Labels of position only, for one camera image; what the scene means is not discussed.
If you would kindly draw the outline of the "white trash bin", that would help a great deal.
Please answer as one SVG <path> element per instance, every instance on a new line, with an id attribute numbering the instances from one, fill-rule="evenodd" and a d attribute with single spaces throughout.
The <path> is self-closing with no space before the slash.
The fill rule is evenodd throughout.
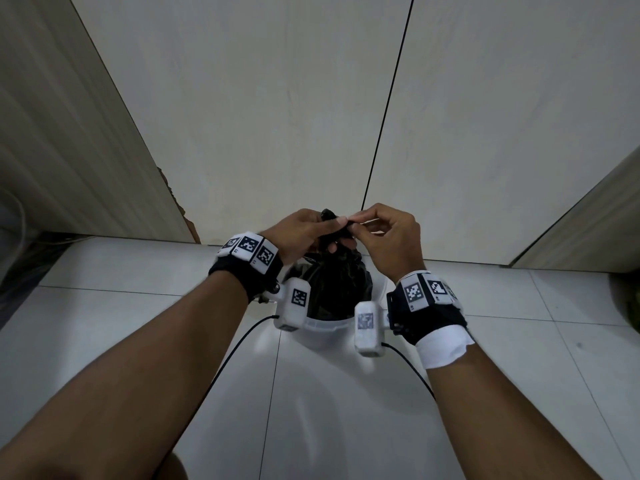
<path id="1" fill-rule="evenodd" d="M 373 273 L 370 272 L 370 274 L 372 277 L 371 301 L 379 303 L 380 306 L 387 311 L 386 294 L 392 290 L 393 283 L 391 280 L 384 277 L 382 274 L 380 274 L 376 270 L 374 270 Z M 297 341 L 313 349 L 330 348 L 344 339 L 352 339 L 353 346 L 354 346 L 354 332 L 355 332 L 354 321 L 355 321 L 355 314 L 352 318 L 341 320 L 341 321 L 318 321 L 318 320 L 307 317 L 305 325 L 302 329 L 294 332 L 290 332 L 290 333 L 293 333 L 296 336 Z"/>

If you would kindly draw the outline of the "person's left hand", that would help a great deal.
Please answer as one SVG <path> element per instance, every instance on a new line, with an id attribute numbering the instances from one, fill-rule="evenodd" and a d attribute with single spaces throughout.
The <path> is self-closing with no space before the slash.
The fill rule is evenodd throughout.
<path id="1" fill-rule="evenodd" d="M 317 245 L 309 245 L 305 239 L 305 210 L 311 209 L 299 209 L 270 228 L 258 232 L 277 247 L 284 266 L 292 265 L 317 248 Z"/>

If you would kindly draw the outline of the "black marker wristband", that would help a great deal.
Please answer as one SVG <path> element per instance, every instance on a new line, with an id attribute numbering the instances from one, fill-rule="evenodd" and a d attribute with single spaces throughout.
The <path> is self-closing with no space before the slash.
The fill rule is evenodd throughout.
<path id="1" fill-rule="evenodd" d="M 232 236 L 217 252 L 209 275 L 226 271 L 243 286 L 248 300 L 280 291 L 283 268 L 279 249 L 263 235 L 244 232 Z"/>
<path id="2" fill-rule="evenodd" d="M 425 269 L 402 277 L 386 300 L 390 330 L 411 345 L 447 326 L 467 327 L 460 300 L 444 280 Z"/>

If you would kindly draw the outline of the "light wooden cabinet panel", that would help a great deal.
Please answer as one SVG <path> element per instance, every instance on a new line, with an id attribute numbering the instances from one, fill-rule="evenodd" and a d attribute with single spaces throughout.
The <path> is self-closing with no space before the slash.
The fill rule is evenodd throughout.
<path id="1" fill-rule="evenodd" d="M 509 266 L 622 274 L 640 270 L 640 146 Z"/>
<path id="2" fill-rule="evenodd" d="M 71 0 L 0 0 L 0 189 L 40 230 L 196 242 Z"/>

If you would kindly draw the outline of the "white forearm bandage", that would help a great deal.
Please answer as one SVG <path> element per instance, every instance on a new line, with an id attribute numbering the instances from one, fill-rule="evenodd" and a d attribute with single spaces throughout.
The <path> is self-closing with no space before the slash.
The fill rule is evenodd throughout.
<path id="1" fill-rule="evenodd" d="M 415 348 L 425 370 L 448 366 L 466 354 L 475 341 L 466 327 L 452 324 L 428 333 Z"/>

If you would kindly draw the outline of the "person's left forearm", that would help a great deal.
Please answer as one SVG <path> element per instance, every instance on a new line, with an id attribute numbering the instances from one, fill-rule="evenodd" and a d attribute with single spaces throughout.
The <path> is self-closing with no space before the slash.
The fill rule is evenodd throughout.
<path id="1" fill-rule="evenodd" d="M 236 277 L 212 273 L 62 387 L 0 449 L 0 480 L 152 478 L 247 307 Z"/>

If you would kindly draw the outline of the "person's right forearm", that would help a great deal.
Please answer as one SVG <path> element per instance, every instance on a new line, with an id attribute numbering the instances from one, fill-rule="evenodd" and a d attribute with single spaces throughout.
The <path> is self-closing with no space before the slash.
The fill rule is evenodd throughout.
<path id="1" fill-rule="evenodd" d="M 426 373 L 466 480 L 603 480 L 478 344 Z"/>

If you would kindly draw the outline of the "person's right hand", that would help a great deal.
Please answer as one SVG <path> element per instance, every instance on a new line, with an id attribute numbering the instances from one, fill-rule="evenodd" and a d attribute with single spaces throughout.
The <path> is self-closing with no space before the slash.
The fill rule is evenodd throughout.
<path id="1" fill-rule="evenodd" d="M 382 203 L 348 217 L 348 229 L 356 238 L 356 223 L 386 221 L 389 231 L 384 237 L 357 239 L 368 251 L 373 264 L 381 274 L 394 283 L 407 274 L 425 270 L 420 242 L 420 224 L 408 212 Z"/>

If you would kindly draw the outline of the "black garbage bag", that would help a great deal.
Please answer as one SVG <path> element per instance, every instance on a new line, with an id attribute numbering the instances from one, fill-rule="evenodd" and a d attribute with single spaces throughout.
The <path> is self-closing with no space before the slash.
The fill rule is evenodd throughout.
<path id="1" fill-rule="evenodd" d="M 345 246 L 351 239 L 347 228 L 323 235 L 317 249 L 292 265 L 286 278 L 300 278 L 310 284 L 307 316 L 318 321 L 341 321 L 354 316 L 361 301 L 372 299 L 372 277 L 362 254 Z"/>

